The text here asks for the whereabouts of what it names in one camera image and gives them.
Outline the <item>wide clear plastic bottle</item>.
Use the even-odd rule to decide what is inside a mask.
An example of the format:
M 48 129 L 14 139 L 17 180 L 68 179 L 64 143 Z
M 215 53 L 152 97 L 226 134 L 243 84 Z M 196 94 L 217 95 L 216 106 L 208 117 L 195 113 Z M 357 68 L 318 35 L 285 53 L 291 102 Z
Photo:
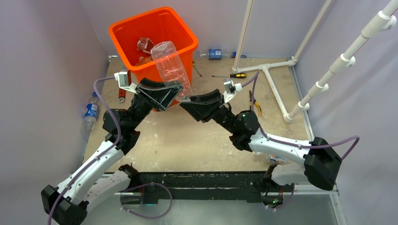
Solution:
M 150 54 L 166 86 L 177 83 L 182 85 L 183 89 L 177 95 L 176 101 L 189 102 L 192 94 L 191 83 L 173 42 L 156 44 Z

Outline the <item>orange plastic bin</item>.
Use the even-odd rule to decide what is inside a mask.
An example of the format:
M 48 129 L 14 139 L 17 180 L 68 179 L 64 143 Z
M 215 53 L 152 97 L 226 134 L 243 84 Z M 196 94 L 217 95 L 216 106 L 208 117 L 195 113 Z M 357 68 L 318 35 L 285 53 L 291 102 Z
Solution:
M 148 38 L 154 44 L 171 41 L 184 65 L 188 80 L 192 81 L 193 52 L 198 47 L 198 39 L 189 26 L 170 7 L 159 7 L 121 21 L 108 28 L 113 44 L 124 65 L 138 82 L 147 78 L 162 82 L 153 61 L 139 65 L 139 58 L 147 56 L 137 49 L 140 38 Z

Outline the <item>pepsi label bottle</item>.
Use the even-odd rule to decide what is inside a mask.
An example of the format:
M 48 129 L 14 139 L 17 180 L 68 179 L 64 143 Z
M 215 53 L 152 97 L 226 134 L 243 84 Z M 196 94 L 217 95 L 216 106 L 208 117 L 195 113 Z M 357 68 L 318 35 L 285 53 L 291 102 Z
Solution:
M 85 132 L 92 130 L 94 123 L 97 121 L 99 113 L 100 99 L 96 92 L 93 92 L 88 100 L 84 113 L 84 121 L 82 123 L 82 129 Z

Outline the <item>crushed orange label bottle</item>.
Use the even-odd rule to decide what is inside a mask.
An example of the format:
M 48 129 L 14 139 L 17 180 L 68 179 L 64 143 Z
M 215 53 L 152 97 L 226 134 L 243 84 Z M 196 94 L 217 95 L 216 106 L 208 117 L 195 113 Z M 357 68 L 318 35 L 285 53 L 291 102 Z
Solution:
M 139 67 L 146 63 L 150 63 L 151 61 L 153 61 L 151 56 L 146 56 L 146 57 L 141 56 L 139 57 L 138 62 L 135 64 L 135 67 Z

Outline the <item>small label clear bottle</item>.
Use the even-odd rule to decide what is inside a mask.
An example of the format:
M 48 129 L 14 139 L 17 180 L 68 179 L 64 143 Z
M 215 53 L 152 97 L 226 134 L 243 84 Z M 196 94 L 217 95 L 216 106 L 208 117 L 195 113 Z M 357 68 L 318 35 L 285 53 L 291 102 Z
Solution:
M 267 154 L 266 160 L 272 164 L 284 164 L 287 162 L 287 159 L 280 157 L 279 155 L 275 154 Z

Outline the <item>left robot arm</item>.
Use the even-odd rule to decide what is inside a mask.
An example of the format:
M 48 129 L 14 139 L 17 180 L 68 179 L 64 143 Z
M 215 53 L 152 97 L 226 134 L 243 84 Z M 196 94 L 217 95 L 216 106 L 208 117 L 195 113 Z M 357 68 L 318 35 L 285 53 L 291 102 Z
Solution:
M 154 82 L 143 79 L 135 84 L 127 78 L 117 79 L 119 88 L 134 94 L 128 109 L 107 109 L 103 116 L 103 129 L 107 136 L 97 150 L 68 178 L 41 191 L 47 223 L 79 225 L 99 203 L 117 192 L 144 190 L 158 186 L 157 182 L 142 181 L 131 165 L 122 165 L 106 179 L 102 175 L 115 162 L 122 159 L 137 143 L 138 125 L 152 110 L 164 111 L 183 90 L 179 82 Z

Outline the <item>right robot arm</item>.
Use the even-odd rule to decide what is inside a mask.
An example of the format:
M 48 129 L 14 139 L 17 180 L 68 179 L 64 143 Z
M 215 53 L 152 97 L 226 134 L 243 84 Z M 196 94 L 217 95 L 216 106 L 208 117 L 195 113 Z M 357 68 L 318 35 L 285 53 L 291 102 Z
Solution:
M 255 112 L 244 110 L 234 114 L 218 89 L 198 96 L 180 106 L 196 121 L 214 120 L 230 132 L 230 141 L 238 150 L 276 154 L 298 165 L 298 173 L 322 190 L 331 191 L 342 163 L 341 157 L 325 139 L 300 141 L 264 134 Z

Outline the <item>red adjustable wrench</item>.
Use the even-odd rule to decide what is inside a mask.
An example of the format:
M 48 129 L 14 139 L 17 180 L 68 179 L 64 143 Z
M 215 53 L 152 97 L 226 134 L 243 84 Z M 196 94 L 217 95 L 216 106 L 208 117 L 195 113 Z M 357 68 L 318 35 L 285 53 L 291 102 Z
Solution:
M 118 101 L 119 103 L 124 103 L 126 99 L 126 90 L 119 89 L 118 91 Z

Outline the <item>yellow black screwdriver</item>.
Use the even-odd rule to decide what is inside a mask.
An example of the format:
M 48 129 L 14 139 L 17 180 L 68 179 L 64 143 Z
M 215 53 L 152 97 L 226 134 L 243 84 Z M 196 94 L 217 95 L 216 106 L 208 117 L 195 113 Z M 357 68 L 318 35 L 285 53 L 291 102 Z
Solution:
M 237 74 L 229 74 L 229 75 L 213 75 L 212 77 L 229 77 L 229 78 L 244 79 L 247 77 L 247 74 L 246 73 L 237 73 Z

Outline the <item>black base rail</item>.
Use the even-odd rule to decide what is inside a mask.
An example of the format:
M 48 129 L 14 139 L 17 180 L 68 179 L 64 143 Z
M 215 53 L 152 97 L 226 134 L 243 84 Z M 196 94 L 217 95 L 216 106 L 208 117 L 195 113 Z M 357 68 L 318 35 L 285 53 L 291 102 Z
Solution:
M 240 200 L 268 206 L 283 204 L 284 191 L 292 185 L 280 186 L 268 171 L 232 172 L 139 172 L 131 165 L 119 171 L 130 178 L 129 191 L 136 192 L 144 204 L 159 200 Z

